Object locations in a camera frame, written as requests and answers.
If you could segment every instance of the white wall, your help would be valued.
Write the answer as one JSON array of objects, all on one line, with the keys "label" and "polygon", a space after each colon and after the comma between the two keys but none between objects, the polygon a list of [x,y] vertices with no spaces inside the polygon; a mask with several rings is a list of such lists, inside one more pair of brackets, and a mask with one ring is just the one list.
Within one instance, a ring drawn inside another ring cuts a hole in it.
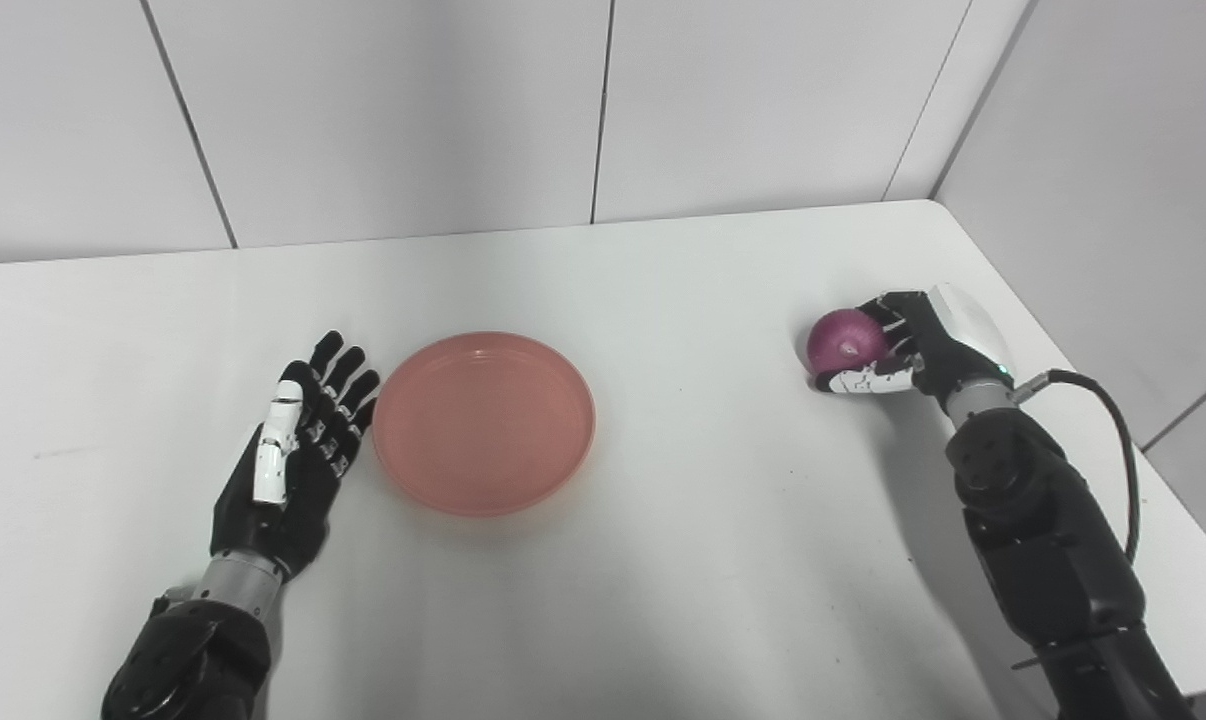
[{"label": "white wall", "polygon": [[585,224],[608,0],[158,0],[242,246]]},{"label": "white wall", "polygon": [[595,217],[926,197],[1023,6],[620,0]]},{"label": "white wall", "polygon": [[[925,197],[1024,4],[617,0],[598,219]],[[245,246],[589,223],[610,7],[152,0]],[[0,261],[224,246],[136,4],[0,58]]]},{"label": "white wall", "polygon": [[1040,2],[938,199],[1149,441],[1206,391],[1206,2]]},{"label": "white wall", "polygon": [[141,5],[0,2],[0,261],[228,247]]}]

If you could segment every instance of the white table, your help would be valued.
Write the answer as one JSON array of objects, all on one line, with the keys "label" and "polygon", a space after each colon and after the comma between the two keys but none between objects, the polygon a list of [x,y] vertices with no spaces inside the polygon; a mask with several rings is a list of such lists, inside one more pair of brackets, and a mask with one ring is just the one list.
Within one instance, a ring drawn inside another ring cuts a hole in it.
[{"label": "white table", "polygon": [[[150,598],[204,568],[279,370],[336,327],[384,371],[458,332],[539,338],[598,434],[505,519],[414,505],[362,456],[283,595],[271,719],[1046,718],[1040,673],[1007,671],[1028,651],[964,535],[939,411],[815,396],[795,352],[824,311],[938,281],[987,305],[1024,377],[1065,363],[930,201],[0,265],[0,716],[95,716]],[[1100,406],[1028,410],[1122,532]],[[1206,537],[1141,470],[1151,633],[1206,691]]]}]

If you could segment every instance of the black cable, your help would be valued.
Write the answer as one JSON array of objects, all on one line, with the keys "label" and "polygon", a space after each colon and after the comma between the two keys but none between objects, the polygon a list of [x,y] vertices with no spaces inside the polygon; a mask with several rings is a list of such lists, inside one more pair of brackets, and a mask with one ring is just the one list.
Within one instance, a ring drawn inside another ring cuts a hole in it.
[{"label": "black cable", "polygon": [[1119,431],[1119,443],[1123,445],[1123,466],[1128,473],[1128,542],[1124,543],[1123,552],[1128,556],[1128,562],[1132,562],[1137,557],[1137,540],[1141,538],[1141,488],[1137,485],[1137,455],[1132,450],[1132,433],[1128,432],[1128,422],[1123,418],[1114,398],[1105,392],[1101,384],[1087,375],[1071,370],[1048,370],[1047,382],[1071,384],[1091,391],[1114,420],[1114,427]]}]

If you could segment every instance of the onion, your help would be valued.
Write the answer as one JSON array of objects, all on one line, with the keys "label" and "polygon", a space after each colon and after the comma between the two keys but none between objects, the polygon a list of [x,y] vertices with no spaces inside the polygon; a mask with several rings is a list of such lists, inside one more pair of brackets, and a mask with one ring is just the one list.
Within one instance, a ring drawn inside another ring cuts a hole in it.
[{"label": "onion", "polygon": [[882,361],[886,352],[883,328],[854,308],[824,315],[808,335],[808,363],[813,373],[860,368]]}]

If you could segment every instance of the robotic arm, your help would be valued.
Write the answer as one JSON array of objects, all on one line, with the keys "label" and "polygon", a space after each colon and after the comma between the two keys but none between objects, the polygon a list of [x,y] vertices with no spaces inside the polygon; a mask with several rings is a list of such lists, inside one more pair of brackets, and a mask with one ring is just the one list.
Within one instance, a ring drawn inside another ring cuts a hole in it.
[{"label": "robotic arm", "polygon": [[[1019,409],[1006,351],[950,288],[860,308],[895,355],[818,374],[824,392],[918,388],[949,415],[946,446],[964,523],[1009,627],[1034,649],[1069,720],[1192,720],[1143,624],[1144,593],[1087,481]],[[968,323],[956,323],[968,315]]]},{"label": "robotic arm", "polygon": [[154,601],[106,689],[103,720],[251,718],[271,663],[264,619],[283,584],[320,555],[332,502],[371,422],[375,398],[367,398],[379,377],[365,370],[350,382],[364,351],[343,345],[329,332],[309,363],[283,370],[216,501],[204,576],[192,595]]}]

